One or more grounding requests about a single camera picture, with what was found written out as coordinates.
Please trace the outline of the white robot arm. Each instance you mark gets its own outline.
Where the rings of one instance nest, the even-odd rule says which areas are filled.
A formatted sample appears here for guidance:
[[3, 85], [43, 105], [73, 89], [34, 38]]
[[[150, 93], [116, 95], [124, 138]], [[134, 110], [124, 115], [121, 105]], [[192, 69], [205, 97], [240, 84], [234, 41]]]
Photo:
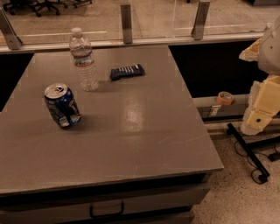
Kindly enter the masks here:
[[263, 36], [243, 50], [239, 58], [256, 61], [258, 68], [268, 74], [264, 81], [253, 82], [242, 118], [241, 132], [254, 136], [263, 132], [280, 111], [280, 17], [268, 23]]

